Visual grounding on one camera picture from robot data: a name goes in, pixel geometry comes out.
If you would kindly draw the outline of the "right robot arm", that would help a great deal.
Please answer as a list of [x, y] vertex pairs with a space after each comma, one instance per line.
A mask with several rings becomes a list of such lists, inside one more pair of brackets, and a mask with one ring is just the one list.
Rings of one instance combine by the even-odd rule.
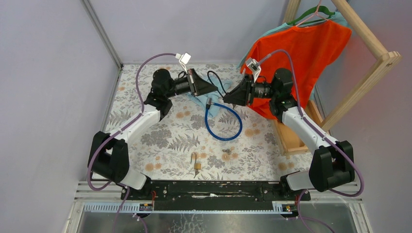
[[293, 74], [286, 68], [277, 69], [271, 83], [255, 83], [252, 75], [245, 75], [223, 97], [225, 103], [239, 106], [250, 106], [256, 98], [269, 100], [270, 113], [308, 147], [312, 154], [309, 169], [284, 176], [285, 183], [278, 188], [279, 195], [285, 200], [295, 197], [298, 190], [324, 192], [355, 179], [352, 145], [330, 136], [308, 117], [292, 95], [293, 82]]

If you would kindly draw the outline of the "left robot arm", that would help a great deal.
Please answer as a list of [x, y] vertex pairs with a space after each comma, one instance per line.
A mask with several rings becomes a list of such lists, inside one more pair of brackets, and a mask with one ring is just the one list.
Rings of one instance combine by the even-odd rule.
[[99, 131], [94, 135], [87, 164], [87, 182], [91, 184], [91, 175], [98, 174], [117, 185], [132, 188], [132, 193], [140, 200], [149, 197], [151, 187], [146, 183], [147, 176], [130, 165], [129, 144], [168, 114], [172, 97], [185, 93], [198, 97], [217, 90], [192, 68], [183, 71], [176, 79], [166, 69], [155, 71], [143, 112], [133, 115], [117, 130]]

